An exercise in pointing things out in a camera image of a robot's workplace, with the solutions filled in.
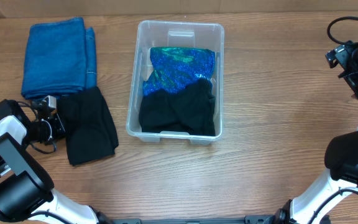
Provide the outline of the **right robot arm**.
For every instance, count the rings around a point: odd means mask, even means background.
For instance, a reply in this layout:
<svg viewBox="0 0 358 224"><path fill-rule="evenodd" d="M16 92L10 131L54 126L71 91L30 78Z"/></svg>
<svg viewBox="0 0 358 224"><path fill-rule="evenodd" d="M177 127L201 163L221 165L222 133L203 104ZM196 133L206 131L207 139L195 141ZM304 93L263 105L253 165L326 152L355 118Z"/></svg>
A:
<svg viewBox="0 0 358 224"><path fill-rule="evenodd" d="M358 21L351 16L350 20ZM326 54L331 68L340 65L338 76L346 81L358 100L358 42L339 42ZM325 170L300 196L290 199L276 214L249 215L245 223L330 223L329 211L351 194L358 195L358 127L333 138L324 156Z"/></svg>

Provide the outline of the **black garment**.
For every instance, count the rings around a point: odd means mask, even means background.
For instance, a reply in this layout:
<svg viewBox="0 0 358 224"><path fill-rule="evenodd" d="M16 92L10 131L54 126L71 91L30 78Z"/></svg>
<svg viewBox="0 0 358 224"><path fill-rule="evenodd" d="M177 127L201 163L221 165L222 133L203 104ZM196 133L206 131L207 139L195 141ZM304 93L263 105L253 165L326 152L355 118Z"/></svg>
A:
<svg viewBox="0 0 358 224"><path fill-rule="evenodd" d="M72 166L104 159L119 146L116 127L98 87L63 96L57 101Z"/></svg>
<svg viewBox="0 0 358 224"><path fill-rule="evenodd" d="M164 90L143 97L139 123L144 133L185 132L185 128L171 107L170 94Z"/></svg>
<svg viewBox="0 0 358 224"><path fill-rule="evenodd" d="M167 131L185 132L190 135L215 136L213 121L216 98L209 80L199 79L184 90L168 97L175 122Z"/></svg>

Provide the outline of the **clear plastic storage bin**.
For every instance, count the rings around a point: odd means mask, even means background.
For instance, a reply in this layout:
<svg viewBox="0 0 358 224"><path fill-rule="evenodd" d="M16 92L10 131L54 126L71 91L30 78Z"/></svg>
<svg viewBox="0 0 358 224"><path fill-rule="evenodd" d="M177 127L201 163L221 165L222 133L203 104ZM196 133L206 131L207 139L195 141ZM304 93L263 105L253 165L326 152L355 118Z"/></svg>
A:
<svg viewBox="0 0 358 224"><path fill-rule="evenodd" d="M215 136L197 136L184 132L143 132L139 123L139 110L143 98L143 82L152 73L150 49L152 47L195 47L215 52L215 66L210 79L212 94L216 97L214 112ZM131 91L127 112L126 131L143 142L161 139L186 139L193 145L208 145L223 133L224 102L224 28L217 23L142 21L137 28Z"/></svg>

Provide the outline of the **blue denim jeans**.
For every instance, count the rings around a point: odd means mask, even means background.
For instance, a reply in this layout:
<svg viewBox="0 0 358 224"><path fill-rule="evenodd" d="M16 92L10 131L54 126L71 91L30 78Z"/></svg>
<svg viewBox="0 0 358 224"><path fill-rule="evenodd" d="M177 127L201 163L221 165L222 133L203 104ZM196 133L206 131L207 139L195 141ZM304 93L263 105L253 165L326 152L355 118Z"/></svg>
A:
<svg viewBox="0 0 358 224"><path fill-rule="evenodd" d="M70 95L97 85L96 38L82 17L34 24L29 31L21 95Z"/></svg>

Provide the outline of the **blue sequin garment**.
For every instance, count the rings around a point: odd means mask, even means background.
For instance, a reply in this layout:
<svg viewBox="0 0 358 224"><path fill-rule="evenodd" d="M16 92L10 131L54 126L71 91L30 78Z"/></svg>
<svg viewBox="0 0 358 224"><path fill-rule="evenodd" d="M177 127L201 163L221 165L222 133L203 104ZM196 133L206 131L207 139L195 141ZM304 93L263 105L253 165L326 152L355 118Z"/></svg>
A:
<svg viewBox="0 0 358 224"><path fill-rule="evenodd" d="M212 77L215 52L189 47L152 47L150 61L153 71L143 82L144 96L159 90L178 93L187 85Z"/></svg>

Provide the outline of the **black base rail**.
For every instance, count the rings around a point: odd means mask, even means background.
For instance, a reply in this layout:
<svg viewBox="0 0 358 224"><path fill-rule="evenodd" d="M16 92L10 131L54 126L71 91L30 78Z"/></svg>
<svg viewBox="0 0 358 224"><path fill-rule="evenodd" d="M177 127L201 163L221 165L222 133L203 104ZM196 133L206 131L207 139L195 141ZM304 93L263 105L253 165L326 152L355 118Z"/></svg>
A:
<svg viewBox="0 0 358 224"><path fill-rule="evenodd" d="M165 220L141 220L117 219L113 224L270 224L274 215L247 215L244 218L202 218L202 219L165 219Z"/></svg>

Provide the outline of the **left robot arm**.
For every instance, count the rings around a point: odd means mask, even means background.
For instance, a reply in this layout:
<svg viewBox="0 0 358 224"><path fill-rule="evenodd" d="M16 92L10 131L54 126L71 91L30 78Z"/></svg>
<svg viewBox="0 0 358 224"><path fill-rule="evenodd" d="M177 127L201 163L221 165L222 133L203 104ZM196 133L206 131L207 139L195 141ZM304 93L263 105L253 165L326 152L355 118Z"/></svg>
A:
<svg viewBox="0 0 358 224"><path fill-rule="evenodd" d="M55 190L49 174L26 150L35 142L55 145L64 133L52 96L31 104L0 102L0 221L112 223L102 212Z"/></svg>

